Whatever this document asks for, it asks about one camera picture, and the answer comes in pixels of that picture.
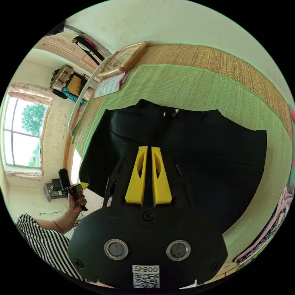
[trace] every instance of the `hand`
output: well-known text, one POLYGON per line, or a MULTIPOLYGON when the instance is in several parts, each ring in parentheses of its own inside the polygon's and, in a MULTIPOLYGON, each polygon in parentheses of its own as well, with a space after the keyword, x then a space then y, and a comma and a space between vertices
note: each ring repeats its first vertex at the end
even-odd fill
POLYGON ((77 196, 71 196, 68 197, 68 209, 75 214, 80 214, 83 210, 81 206, 86 205, 87 200, 85 200, 85 196, 83 195, 83 192, 77 194, 77 196))

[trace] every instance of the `qr code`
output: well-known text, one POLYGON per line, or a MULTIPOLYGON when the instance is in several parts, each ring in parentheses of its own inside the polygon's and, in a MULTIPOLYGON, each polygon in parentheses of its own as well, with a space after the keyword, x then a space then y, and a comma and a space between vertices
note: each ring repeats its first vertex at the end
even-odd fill
POLYGON ((134 288, 160 288, 159 273, 133 273, 134 288))

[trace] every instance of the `bracelet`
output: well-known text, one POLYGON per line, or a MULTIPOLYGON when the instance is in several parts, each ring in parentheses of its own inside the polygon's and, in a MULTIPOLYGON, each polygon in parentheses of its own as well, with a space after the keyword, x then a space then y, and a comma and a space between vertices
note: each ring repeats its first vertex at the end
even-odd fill
POLYGON ((67 208, 67 210, 68 210, 71 214, 74 214, 74 215, 76 215, 76 216, 79 216, 79 215, 80 215, 80 214, 77 214, 77 213, 74 213, 74 212, 70 211, 69 208, 67 208))

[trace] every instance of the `wall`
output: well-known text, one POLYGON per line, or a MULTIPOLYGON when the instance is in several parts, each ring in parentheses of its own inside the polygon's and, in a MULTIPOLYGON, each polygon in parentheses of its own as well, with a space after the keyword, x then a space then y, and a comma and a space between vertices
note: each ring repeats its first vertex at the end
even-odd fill
POLYGON ((222 14, 190 1, 111 0, 67 20, 111 53, 140 41, 205 45, 229 52, 254 66, 295 107, 290 89, 267 51, 247 31, 222 14))
MULTIPOLYGON (((67 208, 67 199, 56 199, 51 202, 47 201, 42 189, 26 189, 10 186, 8 189, 9 206, 8 211, 13 222, 24 213, 31 215, 33 218, 54 220, 62 215, 67 208)), ((66 234, 71 237, 73 230, 66 234)))
MULTIPOLYGON (((3 111, 3 104, 0 106, 0 122, 2 122, 2 111, 3 111)), ((4 197, 4 201, 8 203, 8 184, 7 179, 4 172, 4 162, 2 159, 2 153, 0 152, 0 187, 4 197)))
MULTIPOLYGON (((54 67, 42 65, 31 60, 25 60, 17 69, 12 82, 28 83, 49 88, 54 67)), ((8 184, 12 187, 40 188, 45 182, 58 178, 58 170, 63 167, 63 157, 67 138, 67 126, 74 108, 74 102, 61 99, 54 95, 50 107, 47 124, 45 126, 43 143, 43 170, 42 181, 27 180, 18 177, 8 177, 8 184)))
POLYGON ((33 61, 37 62, 42 65, 49 66, 50 68, 53 68, 54 70, 59 69, 63 65, 68 65, 74 69, 74 71, 80 75, 86 74, 87 76, 91 76, 94 72, 92 69, 90 72, 86 71, 85 69, 82 69, 78 65, 74 64, 73 62, 62 58, 58 55, 55 55, 51 52, 33 48, 28 55, 26 56, 26 61, 33 61))

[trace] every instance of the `pink curtain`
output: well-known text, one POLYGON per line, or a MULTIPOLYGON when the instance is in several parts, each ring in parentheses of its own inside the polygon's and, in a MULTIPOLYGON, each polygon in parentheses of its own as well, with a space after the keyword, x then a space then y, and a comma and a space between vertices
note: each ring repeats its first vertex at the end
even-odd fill
POLYGON ((35 85, 12 83, 8 95, 25 101, 51 106, 53 97, 49 89, 35 85))
POLYGON ((273 225, 275 224, 277 218, 282 215, 282 219, 279 219, 279 224, 276 225, 275 231, 278 230, 279 226, 284 221, 284 218, 286 217, 288 210, 290 208, 290 204, 293 200, 292 194, 288 192, 287 187, 285 186, 283 193, 280 196, 279 203, 277 205, 277 209, 269 223, 267 224, 266 228, 264 229, 263 233, 260 235, 260 237, 256 240, 256 242, 249 248, 247 248, 243 253, 238 255, 233 261, 237 264, 243 264, 246 258, 252 254, 252 251, 257 248, 257 246, 260 245, 260 243, 266 239, 267 233, 273 228, 273 225))
POLYGON ((31 179, 31 180, 42 180, 43 175, 42 172, 13 172, 13 171, 7 171, 6 176, 9 177, 21 177, 25 179, 31 179))

